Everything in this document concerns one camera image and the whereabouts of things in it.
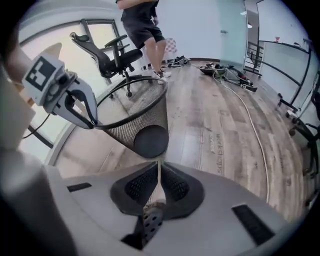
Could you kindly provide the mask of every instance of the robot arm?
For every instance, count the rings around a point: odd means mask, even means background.
[[[65,70],[65,64],[46,53],[38,55],[22,79],[28,95],[47,113],[58,115],[84,129],[98,123],[95,94],[77,74]],[[84,102],[88,116],[74,110],[75,101]]]

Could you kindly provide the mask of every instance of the black mesh office chair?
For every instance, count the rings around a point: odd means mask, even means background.
[[[311,102],[314,104],[316,108],[317,117],[320,120],[320,93],[318,91],[314,92],[311,98]],[[316,129],[316,135],[313,135],[308,127]],[[318,156],[318,147],[317,140],[320,139],[320,125],[317,127],[310,123],[304,124],[300,119],[297,120],[297,125],[294,126],[291,130],[289,130],[290,136],[294,136],[298,131],[303,137],[305,137],[308,141],[307,147],[310,149],[310,164],[309,167],[303,170],[303,175],[307,175],[312,172],[314,162],[315,162],[315,172],[311,173],[310,177],[314,178],[319,172],[319,156]]]
[[[116,74],[120,74],[125,77],[125,79],[116,87],[120,87],[130,81],[150,77],[142,75],[129,76],[128,72],[126,71],[127,68],[129,68],[129,70],[133,72],[135,69],[131,65],[131,63],[140,59],[143,55],[139,49],[125,52],[125,48],[129,46],[129,44],[123,46],[118,45],[121,40],[127,38],[127,35],[121,35],[111,40],[104,46],[105,48],[112,48],[114,56],[113,60],[110,60],[110,58],[103,52],[103,50],[99,49],[92,41],[90,41],[88,35],[77,35],[75,32],[72,32],[70,34],[70,37],[77,46],[85,50],[95,59],[102,77],[110,79]],[[131,97],[132,93],[130,91],[130,85],[127,86],[127,91],[127,96]]]

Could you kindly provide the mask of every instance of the white sneaker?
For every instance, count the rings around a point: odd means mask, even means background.
[[[161,71],[162,71],[163,76],[164,76],[165,78],[171,77],[171,72],[169,72],[169,71],[164,71],[163,69],[161,69]]]
[[[161,73],[154,73],[154,76],[158,79],[161,79],[161,80],[158,80],[158,84],[159,85],[163,85],[165,82],[167,83],[167,79],[164,77],[164,73],[161,72]]]

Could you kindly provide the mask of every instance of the black shorts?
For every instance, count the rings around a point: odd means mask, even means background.
[[[145,41],[154,38],[156,42],[164,40],[161,30],[150,21],[123,21],[123,26],[128,37],[134,45],[141,49],[145,45]]]

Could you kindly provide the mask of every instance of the baseboard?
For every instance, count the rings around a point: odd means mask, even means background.
[[[168,60],[163,60],[162,63],[169,63],[173,59],[168,59]],[[220,59],[217,58],[190,58],[191,61],[201,61],[201,62],[220,62]],[[151,69],[151,64],[149,63],[148,66],[142,66],[141,70],[150,70]]]
[[[200,62],[220,62],[220,59],[217,58],[190,58],[190,60]]]

